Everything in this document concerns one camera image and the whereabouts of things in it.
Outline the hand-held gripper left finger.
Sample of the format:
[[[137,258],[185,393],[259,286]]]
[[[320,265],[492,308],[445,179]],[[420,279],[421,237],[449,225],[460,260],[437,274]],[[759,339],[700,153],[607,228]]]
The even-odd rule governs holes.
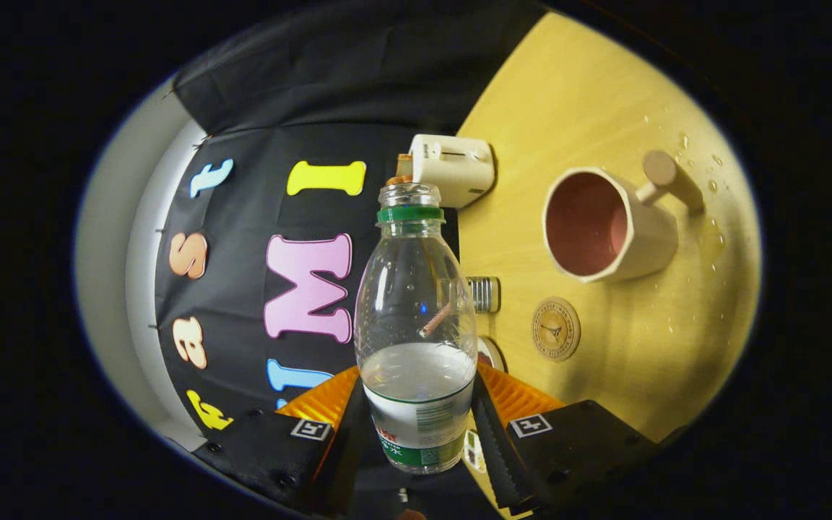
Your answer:
[[[353,366],[277,411],[252,409],[192,454],[265,500],[314,518],[349,513],[369,405]]]

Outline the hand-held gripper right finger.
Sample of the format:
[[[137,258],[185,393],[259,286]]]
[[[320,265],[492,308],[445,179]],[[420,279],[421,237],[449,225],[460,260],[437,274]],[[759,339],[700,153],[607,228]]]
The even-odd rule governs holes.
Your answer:
[[[555,518],[661,450],[593,399],[565,404],[481,363],[472,414],[495,506]]]

